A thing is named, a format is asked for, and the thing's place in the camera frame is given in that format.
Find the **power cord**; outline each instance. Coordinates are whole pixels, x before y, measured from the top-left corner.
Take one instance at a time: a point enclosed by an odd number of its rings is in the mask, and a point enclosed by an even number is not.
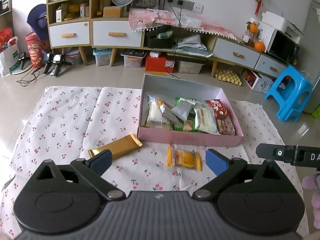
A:
[[[36,80],[40,75],[44,74],[43,72],[40,73],[40,70],[44,68],[43,66],[41,66],[40,68],[36,68],[36,69],[30,69],[29,72],[27,72],[27,74],[25,74],[20,80],[17,81],[17,83],[19,83],[22,87],[26,87],[27,85],[29,85],[31,82],[33,82],[34,80]],[[34,78],[32,80],[23,80],[27,75],[29,75],[31,73],[31,75],[34,76]]]
[[[180,38],[180,34],[181,34],[181,13],[182,13],[182,6],[180,5],[180,18],[178,18],[178,16],[176,15],[175,11],[173,10],[173,8],[172,8],[172,6],[171,6],[171,2],[169,2],[169,5],[170,5],[171,10],[173,11],[175,17],[176,17],[176,18],[178,19],[178,21],[179,21],[179,24],[178,24],[179,34],[178,34],[177,47],[174,48],[175,46],[173,46],[173,62],[172,62],[172,64],[171,64],[170,66],[168,66],[168,67],[172,67],[172,66],[174,65],[175,61],[176,61],[176,53],[177,53],[178,44],[179,44],[179,38]],[[180,78],[178,78],[176,75],[173,74],[173,71],[172,71],[172,73],[169,73],[168,70],[167,70],[168,67],[165,68],[166,72],[167,72],[169,75],[172,75],[172,77],[175,77],[175,78],[177,78],[177,79],[180,79]]]

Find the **wooden table leg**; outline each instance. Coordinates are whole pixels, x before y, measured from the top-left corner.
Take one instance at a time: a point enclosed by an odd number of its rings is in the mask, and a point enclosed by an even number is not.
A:
[[[212,71],[211,71],[212,77],[216,76],[217,64],[218,64],[218,61],[214,60],[212,64]]]
[[[87,62],[87,58],[86,58],[86,56],[85,56],[83,47],[82,47],[82,46],[79,46],[78,48],[79,48],[79,51],[80,51],[80,55],[81,55],[83,64],[84,64],[85,66],[87,66],[87,65],[88,65],[88,62]]]
[[[113,66],[113,62],[115,61],[116,53],[117,53],[117,49],[112,48],[111,57],[110,57],[110,65],[109,65],[110,67]]]

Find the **white paper bag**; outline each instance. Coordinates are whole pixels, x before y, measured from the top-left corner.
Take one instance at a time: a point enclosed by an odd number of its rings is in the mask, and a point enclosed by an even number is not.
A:
[[[11,74],[11,71],[19,64],[18,37],[15,36],[8,41],[8,47],[0,53],[0,75],[5,77]]]

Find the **gold wrapper snack bar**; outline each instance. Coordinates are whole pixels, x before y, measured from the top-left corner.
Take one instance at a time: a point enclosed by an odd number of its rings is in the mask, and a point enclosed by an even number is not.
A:
[[[88,150],[90,157],[97,155],[98,153],[102,152],[103,150],[110,150],[112,152],[112,159],[119,158],[120,156],[137,149],[142,146],[142,143],[133,135],[131,132],[129,135],[116,140],[112,143],[106,144],[102,147],[97,149]]]

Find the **white drawer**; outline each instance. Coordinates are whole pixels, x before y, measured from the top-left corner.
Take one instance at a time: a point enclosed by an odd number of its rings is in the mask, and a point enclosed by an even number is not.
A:
[[[231,41],[218,39],[213,49],[213,56],[254,68],[260,54]]]
[[[94,21],[94,46],[140,47],[142,32],[132,32],[128,21]]]
[[[261,55],[254,69],[277,78],[286,68],[286,66],[276,62],[275,60]]]
[[[90,44],[89,22],[55,25],[49,27],[49,30],[51,47]],[[71,37],[63,38],[66,34],[70,34]]]

